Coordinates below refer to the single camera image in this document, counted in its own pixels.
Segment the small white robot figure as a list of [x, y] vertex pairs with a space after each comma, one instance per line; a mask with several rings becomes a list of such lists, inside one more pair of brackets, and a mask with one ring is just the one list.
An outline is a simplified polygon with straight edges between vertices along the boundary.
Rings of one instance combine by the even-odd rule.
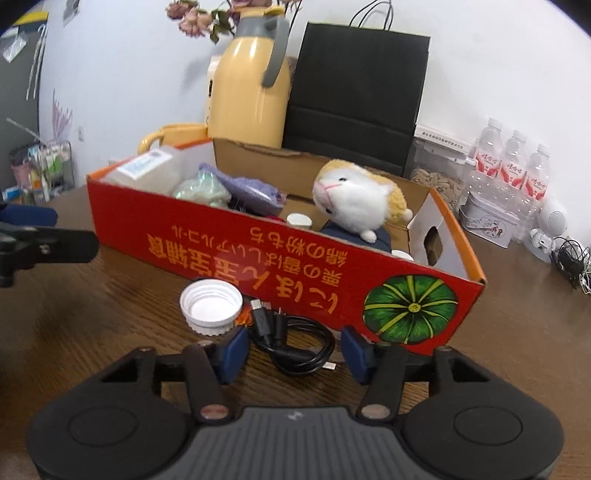
[[555, 199], [545, 199], [537, 212], [526, 247], [539, 260], [550, 263], [554, 240], [567, 230], [567, 210]]

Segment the black paper bag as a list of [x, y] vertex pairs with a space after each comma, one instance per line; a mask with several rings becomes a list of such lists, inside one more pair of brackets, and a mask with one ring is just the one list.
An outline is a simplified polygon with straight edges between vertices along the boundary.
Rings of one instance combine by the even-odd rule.
[[348, 25], [305, 27], [283, 148], [400, 176], [414, 139], [430, 39], [394, 31], [391, 2], [382, 28], [363, 27], [378, 5], [363, 6]]

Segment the dark navy pouch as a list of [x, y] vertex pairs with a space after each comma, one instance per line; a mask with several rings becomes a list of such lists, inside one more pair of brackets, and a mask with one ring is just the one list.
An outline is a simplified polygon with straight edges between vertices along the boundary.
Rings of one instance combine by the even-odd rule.
[[377, 238], [374, 243], [363, 240], [360, 234], [349, 232], [332, 221], [325, 223], [320, 232], [329, 237], [355, 244], [356, 246], [368, 247], [388, 254], [392, 252], [391, 236], [384, 227], [375, 231]]

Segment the white bottle cap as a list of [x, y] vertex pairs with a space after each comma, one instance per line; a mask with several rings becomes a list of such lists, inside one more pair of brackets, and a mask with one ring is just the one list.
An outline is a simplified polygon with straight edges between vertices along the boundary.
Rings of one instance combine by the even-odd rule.
[[179, 298], [188, 327], [204, 336], [219, 336], [235, 327], [242, 305], [238, 288], [217, 279], [195, 281], [182, 291]]

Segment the yellow white hamster plush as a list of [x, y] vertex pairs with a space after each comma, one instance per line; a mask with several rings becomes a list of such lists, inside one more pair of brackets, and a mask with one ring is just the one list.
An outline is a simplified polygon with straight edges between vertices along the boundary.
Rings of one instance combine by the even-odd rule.
[[414, 216], [394, 180], [344, 160], [322, 167], [312, 185], [312, 200], [329, 220], [370, 243], [385, 224], [410, 222]]

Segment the left water bottle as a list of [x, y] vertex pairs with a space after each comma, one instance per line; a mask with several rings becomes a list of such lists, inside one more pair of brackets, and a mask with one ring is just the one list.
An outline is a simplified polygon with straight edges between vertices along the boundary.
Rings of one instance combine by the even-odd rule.
[[475, 167], [468, 176], [468, 190], [488, 201], [493, 201], [496, 195], [496, 176], [501, 164], [502, 128], [500, 121], [490, 118], [476, 140], [471, 156]]

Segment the purple knitted cloth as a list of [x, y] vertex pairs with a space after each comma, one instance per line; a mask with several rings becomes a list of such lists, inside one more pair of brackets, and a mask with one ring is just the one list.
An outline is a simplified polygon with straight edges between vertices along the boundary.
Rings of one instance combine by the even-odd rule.
[[201, 163], [200, 171], [211, 173], [235, 199], [254, 213], [263, 216], [280, 216], [287, 196], [269, 183], [256, 178], [232, 177], [217, 168]]

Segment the dark grey cabinet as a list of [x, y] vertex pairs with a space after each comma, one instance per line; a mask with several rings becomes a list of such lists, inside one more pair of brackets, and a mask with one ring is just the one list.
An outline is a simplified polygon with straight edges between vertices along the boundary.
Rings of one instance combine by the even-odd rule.
[[47, 20], [21, 23], [1, 36], [1, 189], [16, 184], [11, 169], [10, 153], [34, 141], [34, 137], [19, 125], [37, 133], [39, 129], [37, 70], [40, 39]]

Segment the dried pink rose bouquet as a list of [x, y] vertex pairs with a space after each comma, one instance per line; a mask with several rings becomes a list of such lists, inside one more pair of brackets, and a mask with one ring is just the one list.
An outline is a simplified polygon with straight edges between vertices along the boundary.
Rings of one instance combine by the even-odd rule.
[[291, 12], [290, 27], [293, 27], [301, 11], [301, 1], [222, 1], [211, 10], [205, 10], [199, 1], [171, 1], [165, 9], [166, 16], [177, 23], [185, 36], [208, 37], [214, 44], [221, 36], [234, 36], [240, 19], [257, 11], [263, 14]]

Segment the red orange cardboard box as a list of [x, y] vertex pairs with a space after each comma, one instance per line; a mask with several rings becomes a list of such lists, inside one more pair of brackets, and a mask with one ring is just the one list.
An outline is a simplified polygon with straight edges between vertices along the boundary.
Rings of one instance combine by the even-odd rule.
[[393, 225], [382, 252], [322, 233], [327, 216], [312, 201], [325, 159], [224, 139], [187, 144], [184, 173], [213, 161], [232, 177], [262, 180], [287, 195], [286, 213], [311, 217], [311, 229], [284, 216], [263, 218], [117, 184], [111, 169], [87, 178], [99, 240], [180, 276], [216, 278], [332, 330], [356, 327], [372, 341], [430, 354], [446, 344], [486, 285], [484, 271], [439, 193], [398, 179], [411, 222]]

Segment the middle water bottle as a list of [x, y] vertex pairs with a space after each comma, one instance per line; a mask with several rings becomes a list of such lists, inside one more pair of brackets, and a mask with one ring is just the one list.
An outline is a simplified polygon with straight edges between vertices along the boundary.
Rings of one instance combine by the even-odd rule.
[[526, 142], [527, 136], [515, 130], [501, 152], [501, 165], [497, 175], [497, 199], [506, 209], [510, 209], [526, 176], [523, 156]]

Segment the iridescent plastic ball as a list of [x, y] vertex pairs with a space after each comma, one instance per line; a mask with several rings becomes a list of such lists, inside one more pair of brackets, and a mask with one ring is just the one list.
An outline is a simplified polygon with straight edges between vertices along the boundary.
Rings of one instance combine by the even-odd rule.
[[231, 193], [208, 170], [199, 170], [197, 175], [183, 181], [172, 197], [217, 208], [226, 208], [231, 201]]

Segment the water bottle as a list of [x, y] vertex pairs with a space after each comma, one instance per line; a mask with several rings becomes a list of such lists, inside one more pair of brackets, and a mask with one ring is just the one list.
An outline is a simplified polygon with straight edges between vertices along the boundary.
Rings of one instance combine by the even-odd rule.
[[518, 243], [522, 243], [529, 234], [549, 183], [550, 152], [545, 145], [540, 144], [528, 160], [526, 177], [518, 198], [519, 224], [514, 236]]
[[493, 201], [496, 195], [496, 176], [501, 164], [502, 128], [500, 121], [490, 118], [476, 140], [471, 156], [475, 167], [468, 176], [468, 190], [488, 201]]
[[526, 176], [523, 156], [526, 142], [527, 136], [515, 130], [501, 152], [501, 165], [497, 175], [497, 199], [506, 209], [510, 209]]

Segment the right water bottle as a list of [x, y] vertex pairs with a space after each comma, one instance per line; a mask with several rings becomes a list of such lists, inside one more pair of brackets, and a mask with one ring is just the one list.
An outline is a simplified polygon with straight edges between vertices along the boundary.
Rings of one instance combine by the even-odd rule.
[[540, 144], [528, 160], [526, 177], [518, 198], [519, 224], [514, 236], [518, 243], [522, 243], [529, 234], [549, 183], [550, 152], [545, 145]]

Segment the yellow ceramic mug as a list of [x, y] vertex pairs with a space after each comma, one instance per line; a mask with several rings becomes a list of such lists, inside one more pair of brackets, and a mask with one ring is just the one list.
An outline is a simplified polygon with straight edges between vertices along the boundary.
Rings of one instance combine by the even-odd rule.
[[184, 148], [208, 139], [206, 123], [176, 123], [160, 127], [146, 135], [138, 144], [137, 154], [146, 153], [154, 143], [159, 146]]

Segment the yellow thermos jug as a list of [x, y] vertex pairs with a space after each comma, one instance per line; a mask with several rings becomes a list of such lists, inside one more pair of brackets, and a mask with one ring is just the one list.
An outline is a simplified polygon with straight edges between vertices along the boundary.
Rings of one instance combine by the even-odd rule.
[[245, 7], [235, 38], [217, 63], [207, 121], [208, 136], [279, 149], [290, 96], [283, 6]]

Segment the clear seed storage container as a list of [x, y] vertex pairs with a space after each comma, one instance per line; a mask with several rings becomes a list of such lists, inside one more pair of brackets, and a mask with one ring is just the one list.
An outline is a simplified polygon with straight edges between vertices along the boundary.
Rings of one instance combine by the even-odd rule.
[[461, 140], [418, 125], [406, 175], [420, 185], [435, 189], [456, 212], [465, 199], [468, 180], [476, 166], [469, 150], [469, 145]]

